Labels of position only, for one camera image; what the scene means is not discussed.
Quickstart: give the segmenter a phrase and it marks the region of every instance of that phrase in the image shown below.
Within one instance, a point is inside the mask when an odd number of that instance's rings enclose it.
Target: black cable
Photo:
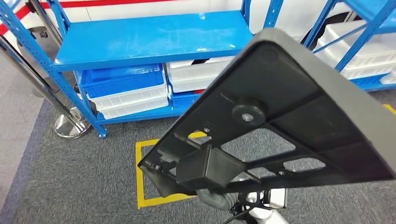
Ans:
[[[241,217],[241,216],[245,215],[246,213],[248,213],[248,212],[251,211],[252,209],[254,209],[254,207],[250,207],[248,210],[245,210],[245,211],[239,213],[238,215],[233,216],[233,217],[227,219],[225,222],[223,222],[223,224],[230,223],[230,222],[233,221],[234,219],[236,219],[236,218],[238,218],[238,217]]]

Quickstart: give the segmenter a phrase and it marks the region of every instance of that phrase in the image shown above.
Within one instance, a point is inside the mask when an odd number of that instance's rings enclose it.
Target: stainless steel stanchion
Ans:
[[[3,36],[0,36],[0,49],[3,55],[62,113],[55,122],[55,132],[59,136],[76,139],[86,133],[91,124],[86,121],[80,111],[76,107],[71,110],[67,109],[51,91],[45,80]]]
[[[47,13],[41,7],[41,5],[40,5],[38,0],[29,0],[29,2],[32,4],[32,6],[35,9],[38,17],[40,18],[40,20],[43,22],[44,26],[47,28],[47,30],[51,34],[52,38],[54,38],[55,42],[60,47],[61,44],[62,44],[62,37],[61,37],[57,27],[49,19]]]

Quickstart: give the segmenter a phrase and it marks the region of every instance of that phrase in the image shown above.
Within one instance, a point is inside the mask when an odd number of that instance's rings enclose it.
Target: white plastic crate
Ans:
[[[205,63],[213,63],[213,62],[222,62],[222,61],[231,61],[234,58],[234,56],[229,56],[229,57],[214,57],[206,61]],[[189,61],[180,61],[180,62],[170,62],[166,63],[167,69],[175,69],[175,68],[180,68],[184,66],[190,66],[191,63],[194,60],[189,60]]]
[[[329,24],[326,26],[325,32],[319,41],[321,41],[322,46],[324,46],[324,44],[338,39],[342,35],[358,28],[364,23],[366,22],[352,21]],[[331,62],[331,66],[335,67],[335,65],[342,59],[342,57],[350,49],[353,43],[355,43],[363,31],[364,29],[326,48],[334,55],[334,61]],[[395,40],[395,33],[374,35],[353,57],[346,68],[357,69],[358,67],[360,68],[385,63],[396,63]]]
[[[163,84],[151,86],[147,88],[116,93],[97,98],[89,98],[95,103],[98,111],[103,108],[109,108],[112,106],[120,106],[129,103],[138,103],[145,100],[150,100],[157,97],[167,97],[168,89],[165,80],[165,73],[163,73]]]
[[[186,92],[206,89],[209,84],[231,62],[231,57],[215,58],[211,62],[202,64],[188,63],[186,66],[178,62],[177,66],[167,65],[169,81],[173,92]]]
[[[107,108],[102,108],[98,110],[103,114],[105,119],[112,119],[117,117],[122,117],[125,115],[139,113],[143,111],[149,111],[153,109],[157,109],[160,107],[167,106],[168,103],[168,96],[160,96],[156,98],[152,98],[150,100],[140,101],[138,103],[133,102],[129,104],[122,104],[118,106],[111,106]]]
[[[324,43],[322,43],[321,40],[318,40],[318,48],[323,45]],[[332,68],[334,68],[338,63],[336,56],[328,48],[323,49],[315,55]],[[347,79],[363,78],[388,73],[392,71],[394,66],[394,63],[377,63],[375,65],[359,67],[346,66],[340,74]]]
[[[396,66],[387,76],[382,77],[380,82],[384,85],[396,84]]]
[[[187,92],[193,90],[203,90],[208,88],[210,83],[215,80],[216,77],[204,77],[196,79],[185,79],[177,82],[171,82],[173,86],[173,92]]]

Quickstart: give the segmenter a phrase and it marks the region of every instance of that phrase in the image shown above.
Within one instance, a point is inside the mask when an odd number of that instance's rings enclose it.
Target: yellow floor tape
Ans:
[[[384,106],[385,108],[387,108],[388,110],[390,110],[393,114],[396,114],[396,110],[393,109],[393,107],[392,107],[391,105],[389,105],[389,104],[383,104],[383,106]]]
[[[203,132],[195,132],[190,134],[189,138],[200,138],[205,136],[206,134]],[[144,199],[143,172],[140,170],[137,164],[141,160],[141,148],[145,146],[153,146],[158,142],[158,140],[159,139],[138,141],[135,144],[137,209],[195,197],[184,194],[174,194],[174,195],[169,195],[168,197],[156,197],[156,198]]]

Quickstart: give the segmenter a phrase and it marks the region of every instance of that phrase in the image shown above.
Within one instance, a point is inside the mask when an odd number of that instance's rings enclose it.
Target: gray carpet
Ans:
[[[396,106],[396,91],[373,95]],[[197,199],[136,209],[134,143],[160,137],[174,119],[107,126],[105,139],[90,131],[80,139],[65,140],[53,132],[56,117],[45,102],[0,213],[0,223],[219,224],[230,217]],[[291,146],[260,130],[225,147],[249,160]],[[302,165],[306,164],[294,164],[296,168]],[[158,195],[147,179],[144,185],[146,198]],[[395,187],[395,182],[375,182],[290,189],[288,209],[281,214],[291,224],[396,223]]]

